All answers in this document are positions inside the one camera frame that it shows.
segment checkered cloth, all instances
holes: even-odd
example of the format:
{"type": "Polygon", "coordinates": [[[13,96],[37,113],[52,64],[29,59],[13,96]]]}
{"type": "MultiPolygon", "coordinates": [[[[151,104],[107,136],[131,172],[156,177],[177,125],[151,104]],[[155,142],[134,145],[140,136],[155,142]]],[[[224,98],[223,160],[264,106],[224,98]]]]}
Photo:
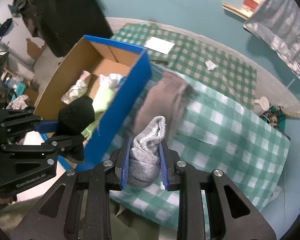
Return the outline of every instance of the checkered cloth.
{"type": "Polygon", "coordinates": [[[165,60],[170,70],[185,74],[253,109],[257,71],[234,55],[183,34],[145,24],[128,24],[118,30],[112,39],[144,46],[149,37],[175,44],[169,54],[148,49],[150,59],[165,60]],[[205,65],[208,60],[219,67],[209,71],[205,65]]]}
{"type": "MultiPolygon", "coordinates": [[[[104,159],[120,148],[148,90],[162,77],[162,69],[152,66],[152,78],[135,102],[104,159]]],[[[279,180],[290,142],[280,132],[234,100],[184,76],[194,88],[182,125],[169,142],[181,160],[211,172],[223,170],[261,211],[279,180]]],[[[179,193],[160,188],[161,179],[144,189],[126,186],[110,196],[124,207],[164,226],[177,228],[179,193]]],[[[202,192],[207,236],[209,219],[202,192]]]]}

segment blue cardboard box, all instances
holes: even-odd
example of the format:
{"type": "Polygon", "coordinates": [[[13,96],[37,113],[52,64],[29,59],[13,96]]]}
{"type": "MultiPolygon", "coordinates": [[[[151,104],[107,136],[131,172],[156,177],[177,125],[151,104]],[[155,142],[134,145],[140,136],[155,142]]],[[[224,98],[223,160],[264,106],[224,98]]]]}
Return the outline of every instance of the blue cardboard box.
{"type": "Polygon", "coordinates": [[[46,120],[57,119],[59,110],[65,106],[61,97],[76,83],[82,70],[89,71],[94,77],[89,83],[88,95],[91,98],[95,97],[99,87],[98,75],[119,73],[126,76],[126,80],[118,89],[97,130],[88,141],[84,152],[85,160],[83,164],[77,166],[78,171],[91,169],[100,163],[135,100],[151,77],[145,48],[86,35],[64,58],[40,97],[34,113],[46,120]]]}

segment dark umbrella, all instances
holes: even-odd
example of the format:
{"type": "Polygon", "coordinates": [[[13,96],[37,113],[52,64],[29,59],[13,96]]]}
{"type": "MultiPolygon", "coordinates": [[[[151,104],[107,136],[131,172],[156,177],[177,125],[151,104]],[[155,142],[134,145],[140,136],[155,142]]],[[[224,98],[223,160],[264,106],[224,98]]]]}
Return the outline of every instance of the dark umbrella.
{"type": "Polygon", "coordinates": [[[0,37],[1,37],[0,41],[1,41],[2,37],[7,34],[8,30],[12,24],[12,21],[13,21],[12,18],[9,18],[9,19],[6,19],[3,24],[0,24],[0,37]]]}

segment white crumpled sock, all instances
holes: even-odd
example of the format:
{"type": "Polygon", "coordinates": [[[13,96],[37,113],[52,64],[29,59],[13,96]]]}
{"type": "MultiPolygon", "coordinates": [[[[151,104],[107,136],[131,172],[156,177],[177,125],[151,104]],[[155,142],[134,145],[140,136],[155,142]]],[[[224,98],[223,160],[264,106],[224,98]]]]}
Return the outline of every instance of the white crumpled sock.
{"type": "Polygon", "coordinates": [[[148,187],[160,174],[159,144],[165,136],[166,120],[156,116],[133,140],[129,154],[127,184],[133,187],[148,187]]]}

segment sheet of paper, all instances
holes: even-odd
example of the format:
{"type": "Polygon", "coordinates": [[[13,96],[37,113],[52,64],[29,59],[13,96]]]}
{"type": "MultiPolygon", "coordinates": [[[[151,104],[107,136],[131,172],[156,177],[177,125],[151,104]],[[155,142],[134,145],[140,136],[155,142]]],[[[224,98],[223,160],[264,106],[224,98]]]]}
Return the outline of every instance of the sheet of paper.
{"type": "Polygon", "coordinates": [[[153,49],[164,54],[168,54],[173,46],[174,43],[155,37],[151,37],[145,44],[146,48],[153,49]]]}

